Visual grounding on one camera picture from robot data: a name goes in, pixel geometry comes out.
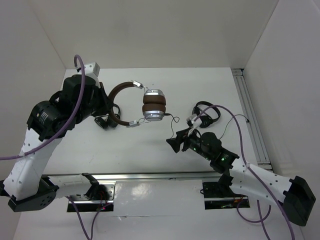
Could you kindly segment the brown silver headphones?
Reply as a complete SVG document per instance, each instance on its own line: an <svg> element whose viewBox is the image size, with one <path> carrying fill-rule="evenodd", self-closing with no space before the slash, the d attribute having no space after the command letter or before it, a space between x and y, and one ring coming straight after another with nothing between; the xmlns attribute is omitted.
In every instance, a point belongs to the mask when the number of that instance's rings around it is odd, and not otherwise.
<svg viewBox="0 0 320 240"><path fill-rule="evenodd" d="M162 90L160 89L150 89L144 86L138 81L127 81L116 85L109 93L109 100L114 103L114 99L117 94L128 88L138 88L143 89L144 94L142 98L142 114L143 120L149 122L162 121L166 115L166 97Z"/></svg>

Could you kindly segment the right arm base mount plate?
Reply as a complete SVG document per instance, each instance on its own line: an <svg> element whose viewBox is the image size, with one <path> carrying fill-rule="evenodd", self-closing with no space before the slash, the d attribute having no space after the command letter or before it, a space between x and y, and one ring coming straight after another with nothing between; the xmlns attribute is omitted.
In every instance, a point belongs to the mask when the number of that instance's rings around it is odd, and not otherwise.
<svg viewBox="0 0 320 240"><path fill-rule="evenodd" d="M249 208L249 199L245 195L235 194L219 182L203 182L200 193L204 197L206 210Z"/></svg>

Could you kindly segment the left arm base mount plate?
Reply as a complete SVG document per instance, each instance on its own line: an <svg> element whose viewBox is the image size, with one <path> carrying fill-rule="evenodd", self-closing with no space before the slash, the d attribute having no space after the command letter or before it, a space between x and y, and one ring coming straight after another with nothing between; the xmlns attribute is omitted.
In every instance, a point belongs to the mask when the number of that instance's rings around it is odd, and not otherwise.
<svg viewBox="0 0 320 240"><path fill-rule="evenodd" d="M70 197L80 213L97 212L97 210L102 207L102 212L113 212L115 190L115 181L101 181L99 187L92 195L77 194L71 195Z"/></svg>

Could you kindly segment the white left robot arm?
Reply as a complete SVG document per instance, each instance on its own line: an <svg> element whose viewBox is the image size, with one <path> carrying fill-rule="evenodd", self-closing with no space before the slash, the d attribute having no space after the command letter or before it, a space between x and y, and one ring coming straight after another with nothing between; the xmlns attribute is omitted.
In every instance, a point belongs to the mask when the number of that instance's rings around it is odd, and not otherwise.
<svg viewBox="0 0 320 240"><path fill-rule="evenodd" d="M39 211L73 195L96 200L106 191L89 173L57 177L44 170L67 131L90 116L107 114L111 106L102 82L86 76L82 83L82 76L75 74L64 80L62 90L33 107L18 159L0 182L0 194L9 198L13 212Z"/></svg>

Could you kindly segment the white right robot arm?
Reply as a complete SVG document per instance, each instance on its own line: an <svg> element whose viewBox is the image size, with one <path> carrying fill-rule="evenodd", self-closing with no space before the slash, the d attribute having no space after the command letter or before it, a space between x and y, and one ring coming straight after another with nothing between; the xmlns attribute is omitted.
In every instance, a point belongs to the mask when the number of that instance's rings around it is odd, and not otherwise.
<svg viewBox="0 0 320 240"><path fill-rule="evenodd" d="M316 197L304 178L281 176L244 162L237 154L224 148L213 132L200 136L188 132L189 129L178 131L176 137L166 142L175 153L192 150L208 160L213 170L221 174L220 194L230 196L234 193L280 206L291 223L306 226Z"/></svg>

